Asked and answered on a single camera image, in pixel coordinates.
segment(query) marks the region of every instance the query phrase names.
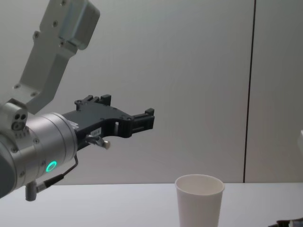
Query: silver cylindrical joint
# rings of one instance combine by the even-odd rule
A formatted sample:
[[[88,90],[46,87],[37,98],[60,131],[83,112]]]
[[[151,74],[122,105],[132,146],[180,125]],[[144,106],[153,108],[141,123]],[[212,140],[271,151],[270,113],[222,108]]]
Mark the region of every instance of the silver cylindrical joint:
[[[70,161],[78,149],[74,129],[57,113],[29,119],[27,127],[22,132],[15,133],[15,136],[14,142],[0,136],[2,163],[7,163],[5,166],[11,168],[11,176],[16,176],[11,191]]]

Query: white paper cup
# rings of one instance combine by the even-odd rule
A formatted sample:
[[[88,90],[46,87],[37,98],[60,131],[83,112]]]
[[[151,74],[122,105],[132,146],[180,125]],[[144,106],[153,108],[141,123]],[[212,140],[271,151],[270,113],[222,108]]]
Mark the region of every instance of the white paper cup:
[[[218,227],[224,183],[206,175],[186,175],[175,182],[180,227]]]

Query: table surface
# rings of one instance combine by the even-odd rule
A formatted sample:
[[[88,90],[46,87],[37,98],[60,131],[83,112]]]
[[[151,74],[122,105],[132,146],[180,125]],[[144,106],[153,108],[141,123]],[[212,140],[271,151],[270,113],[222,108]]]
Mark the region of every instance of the table surface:
[[[178,227],[173,184],[53,186],[26,202],[0,200],[3,227]],[[227,183],[219,227],[268,227],[303,217],[303,183]]]

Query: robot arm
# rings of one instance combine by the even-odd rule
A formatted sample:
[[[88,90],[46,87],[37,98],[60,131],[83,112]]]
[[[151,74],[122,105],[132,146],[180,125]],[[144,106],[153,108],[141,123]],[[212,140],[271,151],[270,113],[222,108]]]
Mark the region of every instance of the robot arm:
[[[77,166],[80,149],[109,148],[105,136],[129,138],[153,128],[153,109],[131,116],[111,107],[110,95],[77,100],[76,111],[64,115],[27,119],[53,99],[69,59],[88,46],[99,17],[88,0],[50,0],[21,80],[0,105],[0,198],[25,185],[26,199],[33,201]],[[68,171],[36,184],[73,158]]]

